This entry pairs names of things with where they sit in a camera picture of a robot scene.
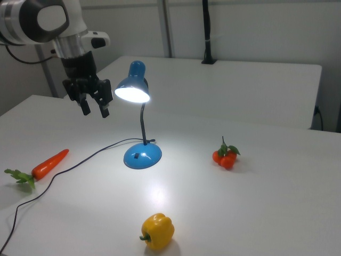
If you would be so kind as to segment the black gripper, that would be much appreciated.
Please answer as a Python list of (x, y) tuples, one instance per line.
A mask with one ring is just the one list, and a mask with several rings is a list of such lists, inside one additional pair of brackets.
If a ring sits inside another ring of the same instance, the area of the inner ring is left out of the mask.
[(79, 103), (83, 115), (91, 112), (86, 100), (89, 94), (99, 105), (102, 117), (108, 117), (108, 106), (112, 101), (111, 84), (108, 79), (98, 78), (92, 52), (75, 58), (62, 58), (61, 61), (67, 75), (63, 86), (69, 98)]

